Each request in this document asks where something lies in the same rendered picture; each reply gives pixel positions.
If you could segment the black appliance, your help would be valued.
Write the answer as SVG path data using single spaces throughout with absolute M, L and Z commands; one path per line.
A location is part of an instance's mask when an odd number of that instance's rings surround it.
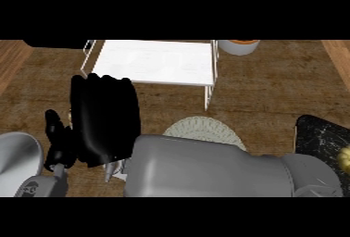
M 79 40 L 69 40 L 69 39 L 25 39 L 23 42 L 31 47 L 44 47 L 44 48 L 67 48 L 67 49 L 82 49 L 84 46 L 88 44 L 85 39 Z

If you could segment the yellow round food item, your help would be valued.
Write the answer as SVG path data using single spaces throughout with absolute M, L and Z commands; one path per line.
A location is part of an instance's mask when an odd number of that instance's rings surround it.
M 336 159 L 338 159 L 341 170 L 344 172 L 350 172 L 350 146 L 342 147 L 342 149 L 339 150 Z

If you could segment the round pale woven placemat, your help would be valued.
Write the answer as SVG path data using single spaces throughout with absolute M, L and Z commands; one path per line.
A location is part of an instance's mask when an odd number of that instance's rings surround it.
M 193 116 L 183 118 L 169 126 L 163 135 L 205 142 L 231 144 L 246 151 L 243 142 L 233 129 L 220 120 L 209 117 Z

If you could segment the black marble cutting board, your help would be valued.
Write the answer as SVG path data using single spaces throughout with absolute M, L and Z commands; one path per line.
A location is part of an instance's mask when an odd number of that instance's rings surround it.
M 350 175 L 341 170 L 336 156 L 350 145 L 350 129 L 330 121 L 301 115 L 295 122 L 295 153 L 314 156 L 335 171 L 341 181 L 342 195 L 350 197 Z

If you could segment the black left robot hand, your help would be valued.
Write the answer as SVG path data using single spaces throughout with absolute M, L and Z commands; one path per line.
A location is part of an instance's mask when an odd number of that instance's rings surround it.
M 57 164 L 62 164 L 64 168 L 70 168 L 76 160 L 72 146 L 72 130 L 63 125 L 53 109 L 45 111 L 45 137 L 50 141 L 44 163 L 45 169 L 53 171 Z

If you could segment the white pot with orange contents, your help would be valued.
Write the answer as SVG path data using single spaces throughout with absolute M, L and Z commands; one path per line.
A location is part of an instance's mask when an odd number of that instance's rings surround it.
M 220 40 L 218 47 L 234 56 L 248 55 L 256 48 L 258 40 Z

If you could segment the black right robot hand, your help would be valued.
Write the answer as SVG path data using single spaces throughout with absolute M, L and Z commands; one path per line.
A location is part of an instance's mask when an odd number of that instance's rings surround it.
M 78 159 L 90 168 L 132 154 L 140 136 L 138 98 L 128 78 L 70 78 L 70 121 Z

